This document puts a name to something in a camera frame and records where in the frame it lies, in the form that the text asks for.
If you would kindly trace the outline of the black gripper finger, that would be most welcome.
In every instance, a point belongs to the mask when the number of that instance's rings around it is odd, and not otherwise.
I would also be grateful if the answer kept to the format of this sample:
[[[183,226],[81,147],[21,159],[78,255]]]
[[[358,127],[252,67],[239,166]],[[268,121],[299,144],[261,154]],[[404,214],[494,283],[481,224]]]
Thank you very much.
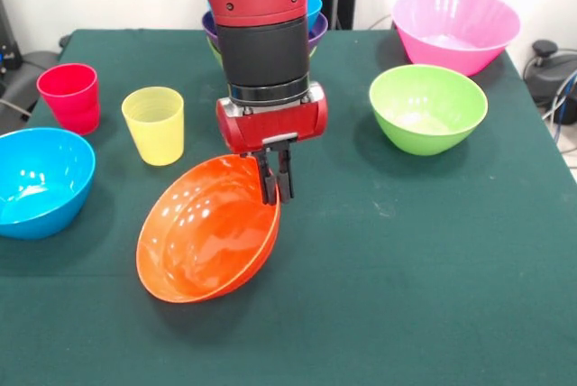
[[[258,165],[262,202],[265,205],[275,206],[277,203],[276,179],[274,174],[270,171],[267,152],[258,151],[253,155]]]
[[[291,177],[291,154],[290,143],[282,142],[278,145],[279,171],[277,182],[279,186],[280,199],[283,203],[288,203],[294,197],[294,189]]]

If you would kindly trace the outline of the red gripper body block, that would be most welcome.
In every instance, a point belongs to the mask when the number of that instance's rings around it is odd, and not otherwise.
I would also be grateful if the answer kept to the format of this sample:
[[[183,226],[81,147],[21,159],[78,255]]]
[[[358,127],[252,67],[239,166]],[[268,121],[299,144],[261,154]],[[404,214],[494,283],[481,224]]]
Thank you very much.
[[[304,99],[280,106],[239,106],[231,98],[216,102],[221,135],[233,153],[258,152],[285,140],[305,141],[321,135],[327,126],[325,91],[314,82]]]

